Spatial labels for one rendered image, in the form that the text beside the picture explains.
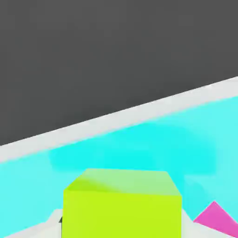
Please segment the small pink cube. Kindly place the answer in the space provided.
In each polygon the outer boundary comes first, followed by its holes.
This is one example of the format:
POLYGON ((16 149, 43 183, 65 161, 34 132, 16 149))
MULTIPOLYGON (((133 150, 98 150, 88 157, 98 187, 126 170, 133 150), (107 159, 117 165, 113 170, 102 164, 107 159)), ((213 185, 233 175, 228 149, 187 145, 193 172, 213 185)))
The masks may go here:
POLYGON ((195 219, 194 223, 238 238, 238 223, 216 202, 213 201, 195 219))

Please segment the small lime green cube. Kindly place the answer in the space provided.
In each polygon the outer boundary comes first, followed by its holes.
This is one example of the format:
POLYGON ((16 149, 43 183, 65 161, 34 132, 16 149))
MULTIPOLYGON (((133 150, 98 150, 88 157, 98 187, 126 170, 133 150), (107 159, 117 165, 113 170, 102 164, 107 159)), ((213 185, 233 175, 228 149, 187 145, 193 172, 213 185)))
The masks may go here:
POLYGON ((63 192, 62 238, 182 238, 167 172, 87 169, 63 192))

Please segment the large cyan box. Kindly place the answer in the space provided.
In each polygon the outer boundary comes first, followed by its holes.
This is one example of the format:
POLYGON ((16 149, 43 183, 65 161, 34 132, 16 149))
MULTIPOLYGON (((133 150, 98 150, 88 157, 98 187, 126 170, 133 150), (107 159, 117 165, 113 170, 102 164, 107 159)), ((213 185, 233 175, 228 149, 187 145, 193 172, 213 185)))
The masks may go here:
POLYGON ((86 168, 169 173, 196 218, 216 201, 238 222, 238 96, 0 164, 0 238, 44 222, 86 168))

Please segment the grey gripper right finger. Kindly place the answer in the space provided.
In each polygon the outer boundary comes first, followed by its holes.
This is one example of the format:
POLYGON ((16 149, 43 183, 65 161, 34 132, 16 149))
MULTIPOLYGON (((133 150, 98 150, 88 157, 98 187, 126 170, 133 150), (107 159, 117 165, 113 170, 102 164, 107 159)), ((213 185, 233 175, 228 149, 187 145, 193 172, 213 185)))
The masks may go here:
POLYGON ((181 238, 234 238, 204 225, 194 223, 187 213, 182 210, 181 238))

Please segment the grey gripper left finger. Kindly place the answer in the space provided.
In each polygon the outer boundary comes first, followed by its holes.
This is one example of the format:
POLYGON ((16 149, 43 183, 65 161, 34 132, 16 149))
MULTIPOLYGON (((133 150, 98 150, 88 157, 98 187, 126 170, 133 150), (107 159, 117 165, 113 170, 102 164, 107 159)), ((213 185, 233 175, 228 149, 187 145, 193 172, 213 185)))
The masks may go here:
POLYGON ((46 222, 39 223, 4 238, 62 238, 61 218, 62 209, 56 209, 46 222))

